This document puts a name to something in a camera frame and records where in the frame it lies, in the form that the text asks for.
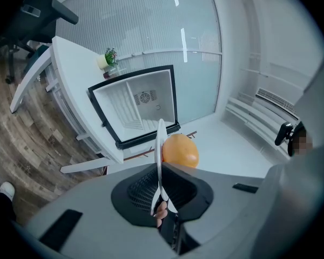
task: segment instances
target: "small refrigerator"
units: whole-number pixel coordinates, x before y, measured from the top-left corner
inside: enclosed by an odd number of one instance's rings
[[[159,119],[168,134],[180,129],[173,65],[108,79],[89,87],[89,94],[119,149],[155,139]]]

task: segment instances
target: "orange ball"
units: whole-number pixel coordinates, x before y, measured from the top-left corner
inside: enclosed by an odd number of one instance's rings
[[[199,154],[195,143],[184,134],[173,134],[163,144],[163,161],[196,168]]]

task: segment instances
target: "frosted glass partition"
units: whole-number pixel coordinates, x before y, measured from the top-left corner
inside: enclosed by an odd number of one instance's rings
[[[214,112],[219,85],[220,56],[188,52],[187,63],[182,52],[147,54],[120,62],[123,73],[149,67],[174,65],[175,89],[180,124]]]
[[[124,73],[173,64],[181,124],[215,111],[221,63],[213,0],[66,0],[77,25],[57,35],[97,53],[115,47]],[[132,54],[143,56],[134,58]]]
[[[186,46],[220,52],[212,0],[67,0],[77,25],[57,21],[57,35],[97,53],[115,47],[119,56]]]

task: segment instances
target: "chair armrest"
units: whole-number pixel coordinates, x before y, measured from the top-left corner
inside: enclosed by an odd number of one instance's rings
[[[71,24],[77,24],[79,17],[62,3],[57,0],[52,0],[52,8],[57,12],[60,17]]]

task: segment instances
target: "black office chair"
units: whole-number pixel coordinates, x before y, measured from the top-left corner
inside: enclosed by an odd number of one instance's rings
[[[24,0],[20,10],[13,17],[9,27],[0,38],[0,47],[9,47],[9,75],[5,81],[14,81],[15,71],[13,54],[18,47],[29,52],[32,57],[35,50],[27,45],[29,40],[51,43],[55,36],[56,20],[62,18],[72,24],[78,23],[78,16],[57,0]]]

